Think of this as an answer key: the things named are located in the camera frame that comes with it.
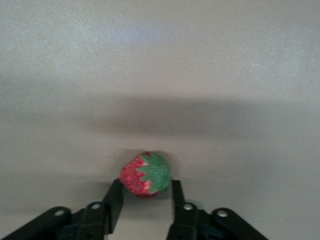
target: toy strawberry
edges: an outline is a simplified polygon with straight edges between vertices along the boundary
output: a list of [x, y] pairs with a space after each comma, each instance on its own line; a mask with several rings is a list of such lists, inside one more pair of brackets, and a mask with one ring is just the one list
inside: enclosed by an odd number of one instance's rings
[[170, 165], [159, 154], [145, 152], [122, 168], [120, 181], [139, 198], [148, 199], [168, 189]]

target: metal bolt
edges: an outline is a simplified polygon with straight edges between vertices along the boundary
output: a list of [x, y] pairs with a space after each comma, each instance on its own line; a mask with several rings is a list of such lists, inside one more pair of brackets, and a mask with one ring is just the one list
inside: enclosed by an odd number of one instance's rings
[[185, 205], [183, 206], [183, 208], [184, 208], [185, 210], [192, 210], [192, 209], [193, 209], [192, 205], [189, 204], [189, 203], [185, 204]]
[[228, 216], [228, 213], [226, 213], [226, 211], [223, 211], [223, 210], [219, 210], [217, 212], [218, 216], [222, 217], [222, 218], [225, 218]]
[[58, 217], [58, 216], [61, 216], [61, 215], [64, 214], [64, 213], [65, 213], [65, 211], [59, 210], [59, 211], [56, 211], [56, 212], [54, 213], [54, 215], [55, 215], [56, 217]]
[[98, 209], [98, 208], [100, 208], [100, 204], [96, 203], [96, 204], [92, 205], [91, 208], [93, 210]]

